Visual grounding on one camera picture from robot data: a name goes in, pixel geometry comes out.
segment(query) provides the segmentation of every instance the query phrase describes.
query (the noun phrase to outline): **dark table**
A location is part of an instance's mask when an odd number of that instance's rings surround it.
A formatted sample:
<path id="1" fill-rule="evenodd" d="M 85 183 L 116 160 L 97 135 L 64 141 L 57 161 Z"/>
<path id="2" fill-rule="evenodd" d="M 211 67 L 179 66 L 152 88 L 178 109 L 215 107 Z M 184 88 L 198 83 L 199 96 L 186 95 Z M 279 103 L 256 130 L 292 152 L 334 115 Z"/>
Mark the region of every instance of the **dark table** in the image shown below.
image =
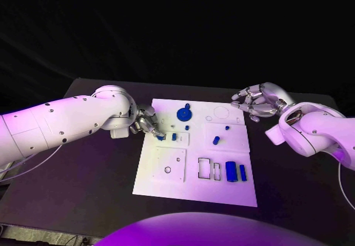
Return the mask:
<path id="1" fill-rule="evenodd" d="M 237 91 L 77 79 L 65 97 L 91 95 L 98 87 L 113 84 L 126 88 L 137 103 L 149 105 L 153 98 L 228 103 Z M 337 108 L 326 95 L 292 93 L 292 96 L 299 102 Z M 211 212 L 264 221 L 331 245 L 354 245 L 355 211 L 339 189 L 338 162 L 326 153 L 306 158 L 286 143 L 273 145 L 264 131 L 276 123 L 276 117 L 256 123 L 246 114 L 257 208 L 133 195 L 145 134 L 111 139 L 110 132 L 100 130 L 64 145 L 48 163 L 15 179 L 0 201 L 0 223 L 104 237 L 149 217 Z M 52 152 L 38 154 L 22 170 Z M 347 168 L 342 168 L 342 182 L 355 202 L 355 172 Z"/>

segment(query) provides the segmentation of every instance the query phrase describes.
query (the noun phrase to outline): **cable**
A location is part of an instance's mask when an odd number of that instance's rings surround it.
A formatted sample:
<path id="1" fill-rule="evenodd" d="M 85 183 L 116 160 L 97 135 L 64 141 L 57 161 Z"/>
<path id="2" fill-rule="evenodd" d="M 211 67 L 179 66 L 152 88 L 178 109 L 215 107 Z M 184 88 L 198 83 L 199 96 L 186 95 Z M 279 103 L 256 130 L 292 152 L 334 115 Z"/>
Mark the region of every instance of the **cable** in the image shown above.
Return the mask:
<path id="1" fill-rule="evenodd" d="M 77 239 L 75 239 L 75 242 L 74 242 L 74 244 L 72 244 L 72 245 L 75 245 L 75 243 L 77 243 L 77 240 L 78 240 L 78 235 L 77 235 L 77 236 L 74 236 L 74 237 L 70 239 L 70 241 L 71 241 L 75 237 L 77 237 Z"/>
<path id="2" fill-rule="evenodd" d="M 59 239 L 61 239 L 62 235 L 64 235 L 64 234 L 61 233 L 61 236 L 59 236 L 59 238 L 58 238 L 58 240 L 57 240 L 57 242 L 55 242 L 55 245 L 58 244 L 58 241 L 59 241 Z"/>
<path id="3" fill-rule="evenodd" d="M 345 195 L 345 192 L 344 192 L 344 189 L 342 189 L 342 180 L 341 180 L 341 166 L 342 166 L 342 164 L 339 163 L 338 179 L 339 179 L 339 186 L 341 186 L 341 190 L 342 190 L 342 195 L 344 195 L 344 197 L 345 197 L 345 199 L 347 199 L 347 201 L 348 201 L 348 203 L 350 203 L 351 207 L 352 207 L 352 208 L 354 208 L 354 210 L 355 210 L 355 207 L 354 207 L 354 205 L 351 204 L 350 199 L 348 199 L 348 197 L 347 197 L 347 195 Z"/>
<path id="4" fill-rule="evenodd" d="M 10 171 L 12 169 L 15 169 L 18 166 L 21 166 L 36 154 L 31 155 L 23 161 L 21 161 L 19 163 L 16 163 L 10 168 L 5 169 L 3 171 L 0 171 L 0 174 Z"/>
<path id="5" fill-rule="evenodd" d="M 45 160 L 44 160 L 34 168 L 31 168 L 31 169 L 29 169 L 28 171 L 25 171 L 23 173 L 15 175 L 13 177 L 0 180 L 0 182 L 9 180 L 9 179 L 12 179 L 12 178 L 18 178 L 21 175 L 26 174 L 26 173 L 31 172 L 34 169 L 36 169 L 36 168 L 38 168 L 38 167 L 39 167 L 39 166 L 51 159 L 51 157 L 55 155 L 55 153 L 58 152 L 58 150 L 59 150 L 61 147 L 62 147 L 62 145 L 58 147 L 58 149 L 57 149 L 55 152 L 49 155 L 49 157 L 48 157 L 48 158 L 47 158 L 47 159 L 45 159 Z"/>

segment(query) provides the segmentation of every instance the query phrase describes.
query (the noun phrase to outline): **black background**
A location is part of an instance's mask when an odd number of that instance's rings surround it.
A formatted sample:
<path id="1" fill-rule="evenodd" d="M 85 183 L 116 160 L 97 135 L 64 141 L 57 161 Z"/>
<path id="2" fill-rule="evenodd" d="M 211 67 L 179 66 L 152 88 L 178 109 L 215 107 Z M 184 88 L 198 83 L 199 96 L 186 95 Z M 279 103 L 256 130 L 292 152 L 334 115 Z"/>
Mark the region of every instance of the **black background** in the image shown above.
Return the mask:
<path id="1" fill-rule="evenodd" d="M 221 88 L 270 81 L 331 95 L 354 116 L 354 20 L 321 7 L 269 7 L 283 11 L 3 1 L 0 113 L 62 98 L 83 77 Z"/>

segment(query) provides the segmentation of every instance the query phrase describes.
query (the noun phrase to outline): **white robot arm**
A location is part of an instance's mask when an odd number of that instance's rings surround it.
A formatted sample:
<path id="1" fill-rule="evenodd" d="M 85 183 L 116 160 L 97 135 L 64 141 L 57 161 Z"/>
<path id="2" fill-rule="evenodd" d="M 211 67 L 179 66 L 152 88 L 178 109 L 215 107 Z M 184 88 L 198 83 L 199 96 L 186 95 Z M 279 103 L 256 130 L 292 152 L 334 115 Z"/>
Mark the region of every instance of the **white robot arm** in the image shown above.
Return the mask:
<path id="1" fill-rule="evenodd" d="M 233 101 L 231 105 L 249 112 L 256 122 L 259 117 L 280 116 L 279 124 L 266 131 L 276 145 L 288 142 L 306 157 L 324 151 L 355 170 L 354 118 L 347 118 L 325 105 L 296 104 L 286 91 L 270 82 L 241 90 L 233 100 L 243 96 L 244 103 Z"/>
<path id="2" fill-rule="evenodd" d="M 100 128 L 111 138 L 129 137 L 129 127 L 163 136 L 155 109 L 137 106 L 119 86 L 103 86 L 93 96 L 74 96 L 0 115 L 0 166 L 74 140 Z"/>

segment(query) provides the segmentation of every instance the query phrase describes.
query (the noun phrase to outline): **white puzzle board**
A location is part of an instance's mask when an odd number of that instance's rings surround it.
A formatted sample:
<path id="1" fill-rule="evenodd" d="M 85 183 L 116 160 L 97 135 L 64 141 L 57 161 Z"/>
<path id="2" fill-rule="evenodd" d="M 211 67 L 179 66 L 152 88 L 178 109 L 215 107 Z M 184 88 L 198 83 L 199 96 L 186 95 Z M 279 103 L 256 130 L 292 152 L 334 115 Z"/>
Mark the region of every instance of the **white puzzle board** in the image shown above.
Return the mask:
<path id="1" fill-rule="evenodd" d="M 192 118 L 182 122 L 176 112 L 185 104 L 191 105 Z M 257 207 L 243 111 L 230 104 L 166 99 L 153 99 L 152 106 L 166 140 L 159 141 L 153 134 L 145 136 L 133 194 Z M 215 136 L 221 138 L 217 145 Z M 198 178 L 199 158 L 211 160 L 211 179 Z M 227 161 L 237 164 L 237 182 L 227 181 Z M 220 181 L 214 180 L 214 163 L 221 168 Z M 240 165 L 246 166 L 247 181 L 241 180 Z M 201 166 L 210 168 L 208 161 Z"/>

